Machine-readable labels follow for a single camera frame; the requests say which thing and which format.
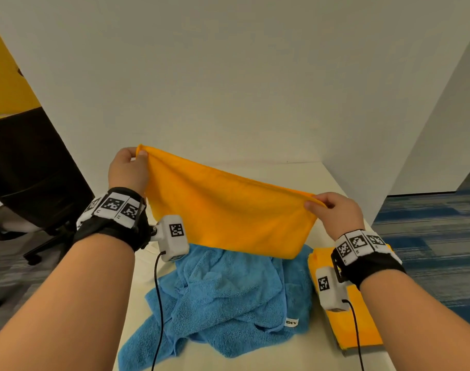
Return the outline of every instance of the white wall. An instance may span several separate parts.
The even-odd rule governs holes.
[[[470,43],[391,194],[455,191],[470,172]]]
[[[470,0],[0,0],[95,191],[124,145],[323,161],[370,221],[470,39]]]

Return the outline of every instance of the blue carpet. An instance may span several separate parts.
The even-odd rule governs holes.
[[[420,286],[470,323],[470,174],[454,194],[387,198],[373,229]]]

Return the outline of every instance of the blue towel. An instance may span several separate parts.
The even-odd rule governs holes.
[[[188,339],[226,357],[287,341],[309,328],[313,291],[304,245],[292,260],[190,245],[177,269],[158,281],[165,320],[157,362],[182,352]],[[118,353],[121,371],[151,367],[160,332],[155,289],[151,315]],[[285,326],[297,319],[295,327]]]

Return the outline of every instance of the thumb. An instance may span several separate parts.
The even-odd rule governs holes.
[[[139,164],[145,168],[147,168],[147,158],[149,155],[145,150],[140,150],[139,154],[136,156],[136,164]]]
[[[326,212],[329,211],[327,207],[320,205],[316,202],[311,202],[310,200],[304,203],[304,208],[307,211],[312,212],[314,215],[316,215],[319,218],[325,217]]]

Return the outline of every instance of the yellow towel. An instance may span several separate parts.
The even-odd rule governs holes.
[[[249,180],[156,148],[149,154],[146,196],[154,218],[180,215],[187,239],[208,247],[293,259],[316,216],[312,194]]]
[[[318,286],[316,281],[316,270],[329,266],[333,267],[331,252],[333,247],[317,248],[309,255],[307,260],[314,286]],[[348,286],[348,298],[354,306],[357,316],[357,327],[359,328],[361,346],[382,345],[380,333],[378,332],[374,320],[366,307],[362,294],[356,286]],[[346,350],[357,347],[357,335],[355,333],[354,317],[351,310],[343,312],[326,311],[326,315],[331,324],[334,336],[337,338],[340,349]]]

